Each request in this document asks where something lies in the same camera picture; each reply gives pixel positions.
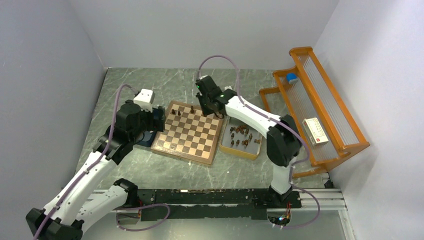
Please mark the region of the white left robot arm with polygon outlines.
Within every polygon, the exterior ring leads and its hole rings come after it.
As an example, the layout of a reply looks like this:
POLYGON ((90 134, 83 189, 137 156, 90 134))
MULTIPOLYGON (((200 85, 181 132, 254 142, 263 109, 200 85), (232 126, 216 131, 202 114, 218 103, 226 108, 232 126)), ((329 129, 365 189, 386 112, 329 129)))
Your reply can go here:
POLYGON ((84 166, 65 188, 42 209, 32 208, 25 219, 35 240, 80 240, 109 212, 140 207, 138 186, 120 178, 104 193, 88 197, 100 181, 117 167, 145 132, 165 129, 165 108, 146 110, 127 100, 114 114, 84 166))

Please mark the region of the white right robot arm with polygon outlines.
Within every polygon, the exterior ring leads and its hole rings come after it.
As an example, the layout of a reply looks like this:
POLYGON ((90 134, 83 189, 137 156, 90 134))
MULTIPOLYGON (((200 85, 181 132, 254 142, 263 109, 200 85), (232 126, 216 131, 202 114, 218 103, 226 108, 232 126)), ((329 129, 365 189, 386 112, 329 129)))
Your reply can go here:
POLYGON ((195 85, 204 115, 220 113, 235 118, 265 138, 266 154, 273 163, 269 199, 275 207, 282 207, 293 190, 292 166, 302 147, 294 119, 288 114, 279 116, 251 105, 232 89, 221 90, 209 75, 198 78, 195 85))

